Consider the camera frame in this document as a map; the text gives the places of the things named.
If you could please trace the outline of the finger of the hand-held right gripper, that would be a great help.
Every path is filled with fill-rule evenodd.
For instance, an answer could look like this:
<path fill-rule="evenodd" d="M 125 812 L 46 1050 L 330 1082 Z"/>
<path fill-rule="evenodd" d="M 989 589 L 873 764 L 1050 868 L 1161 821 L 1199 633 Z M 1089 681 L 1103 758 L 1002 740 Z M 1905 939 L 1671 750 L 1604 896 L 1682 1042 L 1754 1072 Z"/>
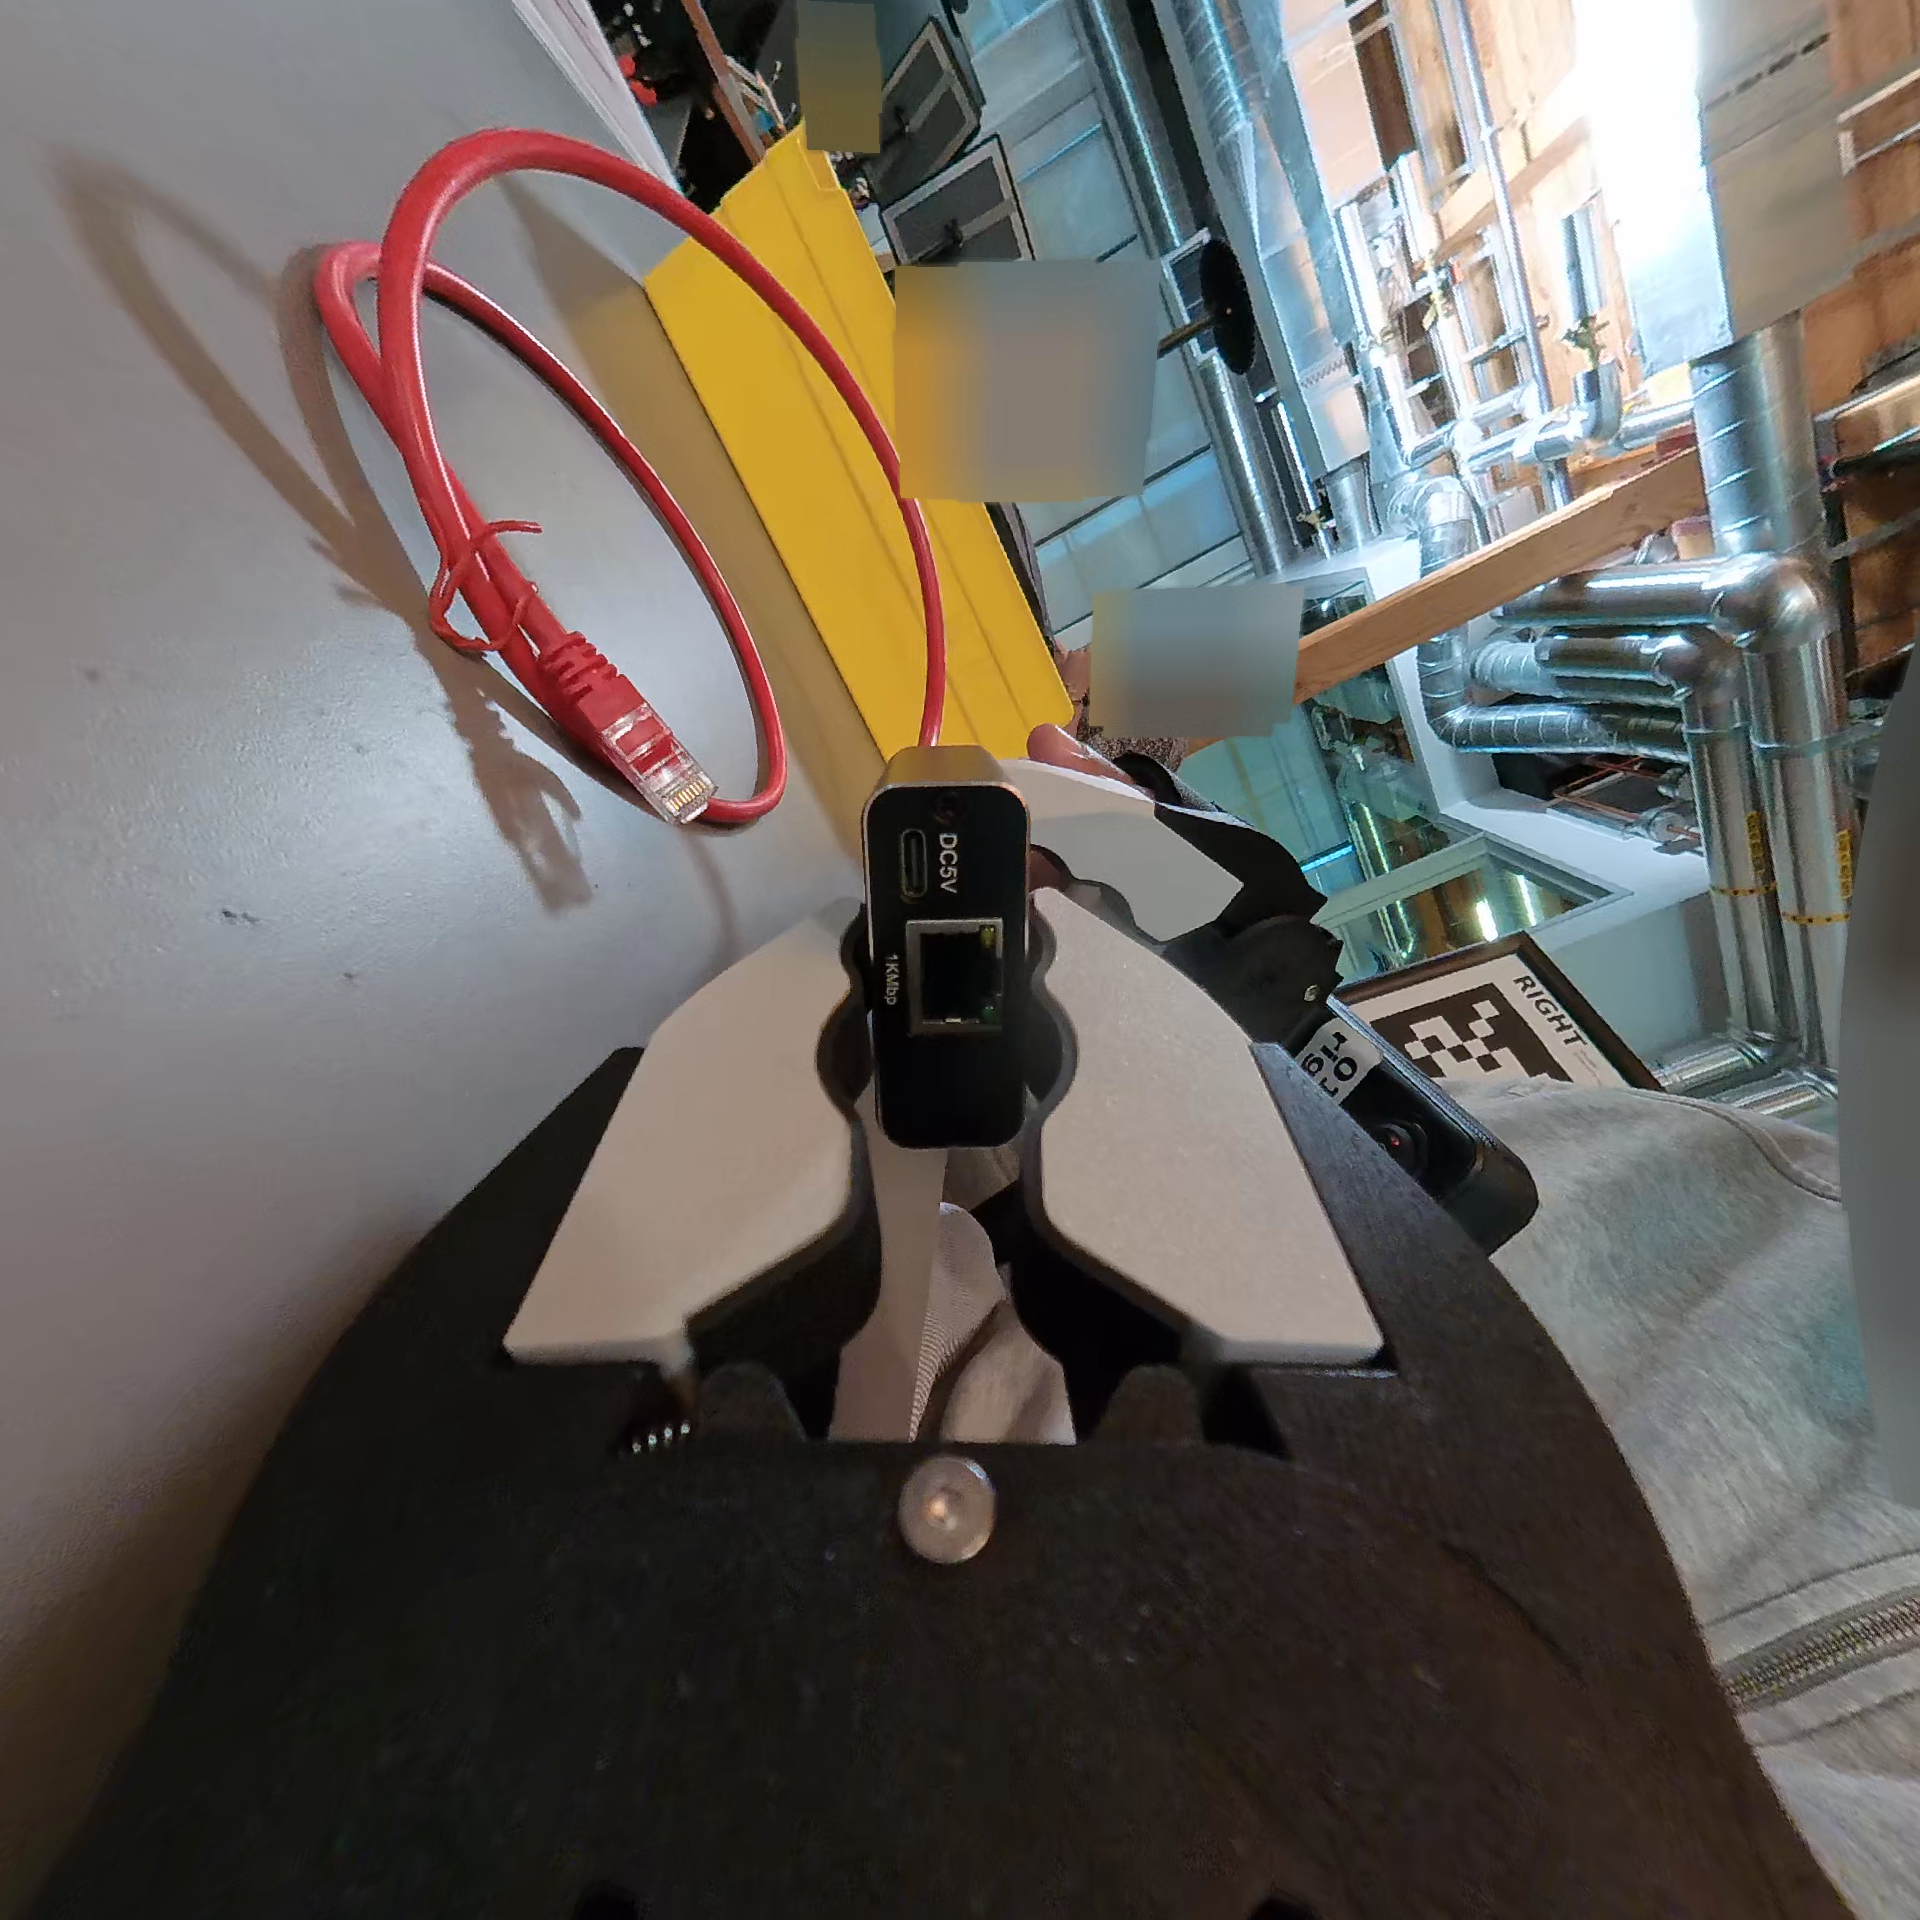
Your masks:
<path fill-rule="evenodd" d="M 1137 784 L 1035 758 L 1002 758 L 1022 795 L 1030 842 L 1071 881 L 1115 893 L 1153 944 L 1167 944 L 1219 916 L 1241 883 L 1156 814 Z"/>

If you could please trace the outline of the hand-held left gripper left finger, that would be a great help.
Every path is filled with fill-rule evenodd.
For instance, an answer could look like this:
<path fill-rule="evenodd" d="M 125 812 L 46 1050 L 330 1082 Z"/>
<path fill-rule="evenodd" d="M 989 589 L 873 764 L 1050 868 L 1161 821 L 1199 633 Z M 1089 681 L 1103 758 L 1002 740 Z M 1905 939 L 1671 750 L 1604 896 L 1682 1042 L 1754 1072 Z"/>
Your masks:
<path fill-rule="evenodd" d="M 826 1242 L 854 1125 L 821 1042 L 852 979 L 850 916 L 804 916 L 652 1036 L 506 1332 L 519 1362 L 695 1365 L 749 1285 Z"/>

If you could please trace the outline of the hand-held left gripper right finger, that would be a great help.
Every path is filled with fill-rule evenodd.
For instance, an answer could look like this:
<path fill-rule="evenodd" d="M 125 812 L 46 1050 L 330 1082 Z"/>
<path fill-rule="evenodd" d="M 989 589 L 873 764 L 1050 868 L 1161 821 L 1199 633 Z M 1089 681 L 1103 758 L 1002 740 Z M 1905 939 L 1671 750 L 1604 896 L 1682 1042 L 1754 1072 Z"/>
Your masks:
<path fill-rule="evenodd" d="M 1037 1222 L 1203 1369 L 1365 1365 L 1383 1332 L 1254 1045 L 1060 891 L 1034 901 L 1063 1082 L 1028 1138 Z"/>

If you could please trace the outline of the black ethernet adapter box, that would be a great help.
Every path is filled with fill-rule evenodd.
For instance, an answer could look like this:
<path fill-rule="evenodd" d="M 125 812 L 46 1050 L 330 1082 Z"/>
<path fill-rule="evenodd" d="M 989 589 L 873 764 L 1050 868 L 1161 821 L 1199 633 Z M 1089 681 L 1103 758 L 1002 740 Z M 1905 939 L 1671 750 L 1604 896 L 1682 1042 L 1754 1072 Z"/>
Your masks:
<path fill-rule="evenodd" d="M 892 756 L 859 821 L 875 1114 L 901 1147 L 1025 1123 L 1028 814 L 991 755 Z"/>

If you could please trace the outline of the yellow storage bin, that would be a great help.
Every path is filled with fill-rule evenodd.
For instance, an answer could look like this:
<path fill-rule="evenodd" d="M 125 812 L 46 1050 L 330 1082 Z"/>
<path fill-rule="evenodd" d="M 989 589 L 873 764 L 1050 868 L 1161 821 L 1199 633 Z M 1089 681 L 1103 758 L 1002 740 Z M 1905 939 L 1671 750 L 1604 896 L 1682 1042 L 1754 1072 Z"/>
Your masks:
<path fill-rule="evenodd" d="M 829 161 L 783 134 L 719 202 L 727 227 L 811 316 L 894 424 L 895 302 Z M 738 481 L 879 755 L 923 709 L 919 573 L 889 484 L 827 374 L 706 250 L 681 243 L 642 283 Z M 1071 699 L 988 506 L 927 501 L 943 589 L 943 740 L 1022 756 Z"/>

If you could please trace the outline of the person's right forearm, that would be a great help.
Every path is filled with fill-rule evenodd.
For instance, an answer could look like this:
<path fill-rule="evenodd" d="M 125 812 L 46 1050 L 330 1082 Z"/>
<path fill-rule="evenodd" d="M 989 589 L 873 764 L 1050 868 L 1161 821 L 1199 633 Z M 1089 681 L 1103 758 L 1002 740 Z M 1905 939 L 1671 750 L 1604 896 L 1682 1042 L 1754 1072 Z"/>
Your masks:
<path fill-rule="evenodd" d="M 1745 1706 L 1915 1646 L 1911 1540 L 1871 1530 L 1878 1446 L 1834 1137 L 1545 1076 L 1461 1102 L 1540 1204 L 1498 1266 L 1587 1387 Z"/>

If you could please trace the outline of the framed marker sign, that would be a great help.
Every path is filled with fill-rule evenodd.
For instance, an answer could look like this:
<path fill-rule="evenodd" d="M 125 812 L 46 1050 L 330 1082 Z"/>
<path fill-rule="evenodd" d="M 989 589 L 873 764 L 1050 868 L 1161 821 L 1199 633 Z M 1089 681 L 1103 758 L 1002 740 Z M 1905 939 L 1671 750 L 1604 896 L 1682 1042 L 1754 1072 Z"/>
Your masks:
<path fill-rule="evenodd" d="M 1524 930 L 1356 980 L 1337 998 L 1449 1090 L 1524 1078 L 1661 1089 Z"/>

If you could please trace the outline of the wooden beam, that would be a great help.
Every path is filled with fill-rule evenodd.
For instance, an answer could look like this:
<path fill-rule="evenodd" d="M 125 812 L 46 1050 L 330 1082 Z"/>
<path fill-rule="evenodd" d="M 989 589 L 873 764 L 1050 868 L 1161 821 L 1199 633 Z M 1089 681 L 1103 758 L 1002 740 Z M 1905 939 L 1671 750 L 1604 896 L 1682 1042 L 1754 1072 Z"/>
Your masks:
<path fill-rule="evenodd" d="M 1705 509 L 1707 493 L 1695 451 L 1676 451 L 1321 632 L 1305 633 L 1292 698 L 1301 704 L 1425 641 L 1494 612 L 1535 585 L 1596 570 L 1639 539 Z"/>

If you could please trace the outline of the black round fan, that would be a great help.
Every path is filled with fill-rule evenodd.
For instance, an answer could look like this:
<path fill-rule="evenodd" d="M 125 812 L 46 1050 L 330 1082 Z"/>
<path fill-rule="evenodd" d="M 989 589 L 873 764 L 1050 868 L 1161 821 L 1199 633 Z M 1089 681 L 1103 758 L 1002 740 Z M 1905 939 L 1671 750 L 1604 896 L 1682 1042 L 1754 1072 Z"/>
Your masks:
<path fill-rule="evenodd" d="M 1212 352 L 1231 374 L 1247 377 L 1259 352 L 1258 306 L 1237 253 L 1219 235 L 1197 252 L 1197 294 Z"/>

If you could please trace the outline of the silver ventilation pipes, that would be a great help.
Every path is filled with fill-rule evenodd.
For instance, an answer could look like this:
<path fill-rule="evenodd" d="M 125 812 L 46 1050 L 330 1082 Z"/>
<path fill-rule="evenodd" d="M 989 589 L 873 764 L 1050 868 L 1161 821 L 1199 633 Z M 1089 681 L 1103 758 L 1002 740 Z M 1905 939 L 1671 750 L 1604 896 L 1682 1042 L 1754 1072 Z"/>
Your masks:
<path fill-rule="evenodd" d="M 1690 366 L 1711 553 L 1565 573 L 1412 649 L 1453 752 L 1682 756 L 1705 858 L 1724 1037 L 1669 1058 L 1676 1092 L 1837 1090 L 1857 886 L 1839 608 L 1798 313 Z"/>

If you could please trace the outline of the person's grey zip sweatshirt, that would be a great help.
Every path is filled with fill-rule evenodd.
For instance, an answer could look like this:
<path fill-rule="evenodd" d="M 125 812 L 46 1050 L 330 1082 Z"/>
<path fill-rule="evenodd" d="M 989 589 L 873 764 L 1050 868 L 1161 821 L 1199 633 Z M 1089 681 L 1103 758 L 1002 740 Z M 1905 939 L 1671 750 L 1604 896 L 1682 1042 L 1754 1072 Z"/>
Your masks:
<path fill-rule="evenodd" d="M 1661 1502 L 1722 1692 L 1857 1916 L 1917 1916 L 1915 1512 Z"/>

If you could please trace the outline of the spiral silver duct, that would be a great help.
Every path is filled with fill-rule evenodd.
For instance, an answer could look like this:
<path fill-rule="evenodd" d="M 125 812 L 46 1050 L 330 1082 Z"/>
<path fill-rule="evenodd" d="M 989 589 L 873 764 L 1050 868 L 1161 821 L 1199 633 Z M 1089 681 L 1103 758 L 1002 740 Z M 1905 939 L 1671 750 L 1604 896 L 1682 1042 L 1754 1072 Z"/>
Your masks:
<path fill-rule="evenodd" d="M 1219 243 L 1245 265 L 1226 203 L 1204 166 L 1199 130 L 1182 91 L 1155 5 L 1074 2 L 1071 24 L 1090 60 L 1092 86 L 1121 180 L 1148 256 L 1161 280 L 1164 329 L 1195 321 L 1186 298 L 1203 292 L 1197 258 Z M 1247 563 L 1282 576 L 1311 553 L 1301 526 L 1309 504 L 1305 470 L 1290 442 L 1279 385 L 1258 321 L 1253 363 L 1237 372 L 1212 332 L 1173 348 L 1212 445 Z"/>

